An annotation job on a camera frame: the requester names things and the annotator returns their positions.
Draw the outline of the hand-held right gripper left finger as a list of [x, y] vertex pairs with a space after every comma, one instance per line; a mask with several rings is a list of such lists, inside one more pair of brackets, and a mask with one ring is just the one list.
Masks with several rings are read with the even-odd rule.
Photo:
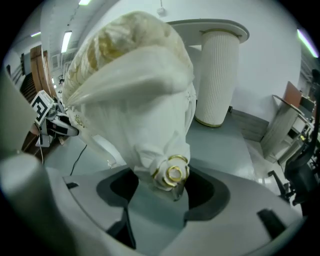
[[138, 178], [129, 168], [62, 177], [47, 169], [55, 205], [76, 249], [135, 249], [129, 202]]

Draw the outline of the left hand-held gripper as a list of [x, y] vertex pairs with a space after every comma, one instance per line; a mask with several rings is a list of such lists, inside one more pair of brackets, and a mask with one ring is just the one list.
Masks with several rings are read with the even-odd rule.
[[37, 147], [49, 148], [57, 134], [68, 137], [79, 135], [68, 117], [60, 117], [65, 110], [58, 98], [51, 98], [46, 91], [39, 91], [31, 102], [37, 116], [34, 121], [38, 131]]

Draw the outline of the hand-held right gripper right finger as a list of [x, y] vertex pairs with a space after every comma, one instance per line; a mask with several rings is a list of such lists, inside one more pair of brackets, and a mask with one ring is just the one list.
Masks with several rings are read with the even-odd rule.
[[189, 209], [175, 250], [279, 250], [304, 220], [283, 199], [255, 181], [191, 168]]

